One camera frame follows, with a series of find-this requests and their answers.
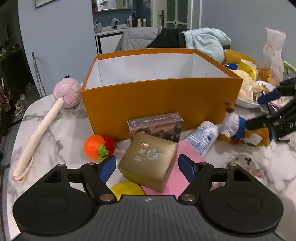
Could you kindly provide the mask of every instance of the pink bottle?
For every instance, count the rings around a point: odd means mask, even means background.
[[[185,190],[189,182],[184,177],[178,166],[178,158],[185,154],[195,163],[205,162],[205,156],[218,136],[218,128],[209,121],[204,121],[193,133],[178,143],[176,160],[172,173],[162,193],[142,186],[147,195],[175,195],[176,198]]]

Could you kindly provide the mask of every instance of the yellow ball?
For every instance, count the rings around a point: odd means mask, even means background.
[[[131,182],[124,181],[122,183],[115,184],[111,191],[117,197],[117,201],[119,201],[121,195],[146,195],[140,185]]]

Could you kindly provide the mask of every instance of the light blue towel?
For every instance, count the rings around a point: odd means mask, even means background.
[[[186,48],[197,49],[220,63],[224,62],[222,46],[231,44],[224,32],[216,28],[200,28],[182,33],[185,35]]]

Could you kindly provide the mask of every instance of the plastic bag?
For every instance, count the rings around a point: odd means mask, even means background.
[[[267,43],[263,49],[265,58],[262,67],[259,69],[258,76],[261,80],[278,86],[283,81],[284,63],[281,59],[281,50],[286,34],[279,30],[269,28],[266,28],[266,30]]]

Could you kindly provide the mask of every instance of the orange box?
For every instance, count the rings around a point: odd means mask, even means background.
[[[126,122],[179,112],[183,130],[204,120],[221,123],[242,79],[193,49],[158,48],[97,55],[81,95],[95,134],[129,138]]]

